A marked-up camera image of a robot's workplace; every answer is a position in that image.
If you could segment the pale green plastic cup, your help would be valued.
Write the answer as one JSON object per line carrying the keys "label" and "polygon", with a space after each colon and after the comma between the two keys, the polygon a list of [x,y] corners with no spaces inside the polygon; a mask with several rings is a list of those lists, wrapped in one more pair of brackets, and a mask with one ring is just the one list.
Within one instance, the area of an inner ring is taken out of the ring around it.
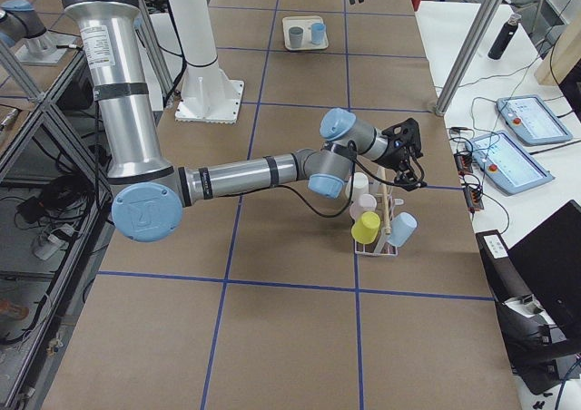
{"label": "pale green plastic cup", "polygon": [[369,192],[369,179],[363,172],[356,171],[345,185],[344,194],[351,201],[357,201],[359,196]]}

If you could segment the blue plastic cup front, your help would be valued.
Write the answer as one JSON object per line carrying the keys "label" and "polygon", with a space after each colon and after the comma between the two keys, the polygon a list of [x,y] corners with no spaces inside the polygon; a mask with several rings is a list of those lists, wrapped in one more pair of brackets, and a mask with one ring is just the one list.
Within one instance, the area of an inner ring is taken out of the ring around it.
{"label": "blue plastic cup front", "polygon": [[415,217],[407,212],[401,212],[391,222],[391,232],[387,242],[396,248],[402,247],[418,226]]}

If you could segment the black bottle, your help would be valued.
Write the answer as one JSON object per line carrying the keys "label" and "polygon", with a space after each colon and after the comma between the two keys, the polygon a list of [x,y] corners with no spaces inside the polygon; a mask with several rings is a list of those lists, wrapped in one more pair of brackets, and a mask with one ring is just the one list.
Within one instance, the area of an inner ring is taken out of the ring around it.
{"label": "black bottle", "polygon": [[521,18],[521,14],[513,13],[501,26],[494,43],[487,53],[489,59],[499,60],[502,57],[519,27]]}

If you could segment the teach pendant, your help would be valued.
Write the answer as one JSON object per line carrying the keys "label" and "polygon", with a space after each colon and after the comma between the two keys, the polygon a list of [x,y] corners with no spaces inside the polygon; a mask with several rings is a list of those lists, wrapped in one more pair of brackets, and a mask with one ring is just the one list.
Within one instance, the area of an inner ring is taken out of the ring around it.
{"label": "teach pendant", "polygon": [[497,111],[507,127],[525,145],[568,142],[572,133],[538,95],[499,98]]}
{"label": "teach pendant", "polygon": [[555,179],[504,131],[471,139],[468,150],[485,176],[506,195],[531,190]]}

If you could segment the teach pendant far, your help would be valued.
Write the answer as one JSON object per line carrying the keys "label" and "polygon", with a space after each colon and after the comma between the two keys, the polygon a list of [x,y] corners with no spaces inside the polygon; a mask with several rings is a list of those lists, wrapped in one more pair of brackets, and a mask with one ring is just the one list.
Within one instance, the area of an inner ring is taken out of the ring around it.
{"label": "teach pendant far", "polygon": [[572,133],[538,95],[499,98],[497,111],[507,127],[525,145],[568,142]]}

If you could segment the aluminium frame post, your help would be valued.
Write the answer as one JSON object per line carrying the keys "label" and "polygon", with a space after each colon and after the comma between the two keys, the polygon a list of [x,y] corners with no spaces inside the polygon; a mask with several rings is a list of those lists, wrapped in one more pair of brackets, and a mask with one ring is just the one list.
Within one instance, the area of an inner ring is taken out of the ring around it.
{"label": "aluminium frame post", "polygon": [[458,56],[450,70],[438,100],[433,108],[437,116],[443,117],[468,71],[474,55],[493,20],[502,0],[484,0],[468,30]]}

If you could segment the yellow plastic cup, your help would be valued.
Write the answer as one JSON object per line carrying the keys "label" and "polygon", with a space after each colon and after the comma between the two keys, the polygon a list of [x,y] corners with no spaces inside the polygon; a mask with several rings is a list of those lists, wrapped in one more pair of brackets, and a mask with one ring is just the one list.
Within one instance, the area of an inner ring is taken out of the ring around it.
{"label": "yellow plastic cup", "polygon": [[378,236],[381,219],[374,211],[365,211],[355,221],[351,228],[351,236],[359,244],[372,243]]}

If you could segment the cream plastic tray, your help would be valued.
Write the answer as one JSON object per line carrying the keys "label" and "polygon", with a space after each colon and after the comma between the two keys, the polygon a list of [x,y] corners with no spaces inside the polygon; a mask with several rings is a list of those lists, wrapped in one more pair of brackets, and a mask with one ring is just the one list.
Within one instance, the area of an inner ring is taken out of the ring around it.
{"label": "cream plastic tray", "polygon": [[[285,48],[289,51],[314,51],[314,50],[325,50],[329,47],[329,40],[327,36],[327,26],[326,34],[323,45],[314,45],[311,43],[310,39],[310,26],[315,22],[323,22],[324,20],[318,15],[309,16],[287,16],[282,18],[282,31],[284,37]],[[303,29],[303,39],[302,45],[299,49],[291,49],[289,43],[289,28],[293,26],[300,26]]]}

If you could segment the blue plastic cup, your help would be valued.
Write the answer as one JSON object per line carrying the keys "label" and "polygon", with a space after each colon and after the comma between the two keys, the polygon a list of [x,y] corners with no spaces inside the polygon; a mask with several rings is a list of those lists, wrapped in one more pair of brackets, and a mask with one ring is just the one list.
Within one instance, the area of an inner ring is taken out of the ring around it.
{"label": "blue plastic cup", "polygon": [[323,22],[315,22],[310,26],[311,43],[323,45],[326,34],[326,25]]}
{"label": "blue plastic cup", "polygon": [[401,212],[391,222],[391,232],[387,242],[396,248],[402,247],[418,226],[415,217],[407,212]]}

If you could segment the pink plastic cup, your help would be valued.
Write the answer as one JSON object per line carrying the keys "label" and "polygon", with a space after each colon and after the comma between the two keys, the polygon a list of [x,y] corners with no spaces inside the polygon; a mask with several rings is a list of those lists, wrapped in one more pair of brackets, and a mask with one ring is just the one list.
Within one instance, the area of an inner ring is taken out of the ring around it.
{"label": "pink plastic cup", "polygon": [[377,208],[376,198],[368,193],[361,194],[350,205],[350,216],[357,220],[364,212],[374,211]]}

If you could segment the black monitor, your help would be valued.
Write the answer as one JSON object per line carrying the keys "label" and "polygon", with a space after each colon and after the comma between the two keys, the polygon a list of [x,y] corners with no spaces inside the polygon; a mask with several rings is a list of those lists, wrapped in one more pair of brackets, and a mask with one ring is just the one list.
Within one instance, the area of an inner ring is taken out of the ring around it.
{"label": "black monitor", "polygon": [[568,338],[580,336],[580,205],[570,200],[508,252],[518,274]]}

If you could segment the teach pendant near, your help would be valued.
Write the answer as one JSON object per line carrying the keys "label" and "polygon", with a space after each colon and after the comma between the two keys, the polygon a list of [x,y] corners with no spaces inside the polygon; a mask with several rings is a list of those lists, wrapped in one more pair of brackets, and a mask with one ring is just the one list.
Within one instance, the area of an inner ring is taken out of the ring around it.
{"label": "teach pendant near", "polygon": [[555,179],[504,131],[471,139],[468,150],[485,176],[506,195],[531,190]]}

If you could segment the grey plastic cup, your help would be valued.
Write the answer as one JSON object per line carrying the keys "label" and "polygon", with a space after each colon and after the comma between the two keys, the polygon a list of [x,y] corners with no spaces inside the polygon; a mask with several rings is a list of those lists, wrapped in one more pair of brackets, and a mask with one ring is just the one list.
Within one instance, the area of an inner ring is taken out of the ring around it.
{"label": "grey plastic cup", "polygon": [[289,28],[289,43],[291,49],[299,49],[302,45],[303,29],[300,26],[293,26]]}

